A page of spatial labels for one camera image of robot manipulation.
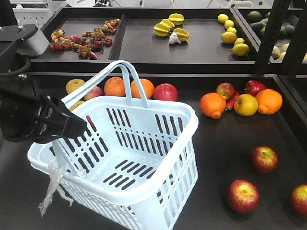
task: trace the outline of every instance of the red bell pepper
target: red bell pepper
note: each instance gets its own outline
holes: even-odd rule
[[[236,94],[234,95],[234,97],[226,103],[225,111],[232,110],[234,108],[235,101],[236,101],[236,99],[238,98],[239,95],[240,95],[240,93],[237,91]]]
[[[245,93],[256,96],[257,93],[265,89],[267,89],[267,87],[263,83],[256,80],[249,80],[246,83],[244,90]]]

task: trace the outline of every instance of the avocado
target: avocado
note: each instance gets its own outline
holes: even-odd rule
[[[253,31],[258,32],[263,28],[263,23],[262,22],[252,23],[250,27],[252,28]]]
[[[287,36],[287,30],[286,30],[286,28],[285,27],[281,27],[280,28],[280,31],[279,31],[279,37],[280,38],[285,38]]]
[[[291,36],[294,33],[295,27],[291,24],[286,26],[287,35]]]
[[[263,28],[259,31],[259,36],[260,36],[260,37],[263,37],[264,31],[265,31],[265,27],[263,27]]]
[[[263,26],[266,26],[268,23],[268,20],[269,20],[268,18],[264,18],[260,22],[263,23]]]
[[[251,11],[248,13],[247,18],[250,22],[256,23],[260,22],[260,20],[262,19],[262,15],[258,11]]]
[[[271,12],[268,12],[264,17],[269,18],[270,14],[271,14]]]

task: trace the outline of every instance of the plastic bag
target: plastic bag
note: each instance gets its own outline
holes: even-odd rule
[[[52,197],[53,197],[53,194],[54,192],[57,190],[59,195],[69,201],[70,203],[70,206],[72,206],[72,203],[73,203],[73,199],[72,198],[69,198],[65,195],[65,192],[64,190],[62,189],[62,187],[60,186],[60,182],[64,176],[64,173],[65,173],[65,169],[66,169],[66,164],[63,165],[62,167],[60,167],[59,169],[55,169],[53,167],[53,162],[56,161],[56,157],[54,157],[49,165],[48,165],[48,169],[49,169],[49,176],[50,176],[50,184],[48,186],[48,189],[47,189],[47,194],[46,194],[46,197],[44,199],[44,201],[42,203],[39,204],[38,208],[41,212],[41,215],[42,217],[44,216],[46,210],[47,210],[47,207],[49,205],[51,205],[52,203]]]

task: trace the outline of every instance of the orange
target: orange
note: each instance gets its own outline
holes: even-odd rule
[[[105,83],[105,95],[108,96],[125,96],[124,80],[120,77],[112,77]]]
[[[214,119],[220,118],[225,107],[225,98],[216,92],[207,93],[201,97],[201,111],[208,117]]]
[[[144,78],[140,78],[140,81],[145,91],[147,99],[151,98],[154,93],[154,84],[150,80]],[[132,97],[141,98],[141,95],[139,93],[135,81],[131,82],[131,92],[132,92]]]
[[[274,114],[283,104],[282,96],[275,90],[265,89],[257,93],[258,112],[261,114]]]

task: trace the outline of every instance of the apple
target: apple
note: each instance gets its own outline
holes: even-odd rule
[[[102,95],[102,89],[98,86],[95,86],[91,91],[89,91],[85,96],[84,96],[84,99],[86,101],[94,98],[94,97],[99,97]]]
[[[77,108],[82,103],[84,103],[84,101],[77,101],[75,104],[72,105],[72,107],[69,108],[69,110],[70,111],[74,110],[75,108]]]
[[[162,101],[177,101],[178,92],[175,86],[169,83],[158,85],[153,92],[154,99]]]
[[[258,146],[251,151],[251,163],[259,174],[271,172],[278,164],[276,152],[268,146]]]
[[[307,219],[307,184],[300,184],[293,189],[290,203],[298,217]]]
[[[259,192],[255,185],[246,180],[233,181],[226,194],[226,200],[232,210],[239,214],[248,214],[259,203]]]
[[[226,101],[229,101],[235,96],[236,89],[231,83],[223,82],[216,87],[215,92],[224,97]]]
[[[68,94],[74,92],[79,87],[83,86],[85,84],[85,81],[82,79],[72,79],[66,84],[66,92]]]
[[[234,109],[241,116],[252,116],[258,110],[258,101],[250,94],[241,94],[235,100]]]

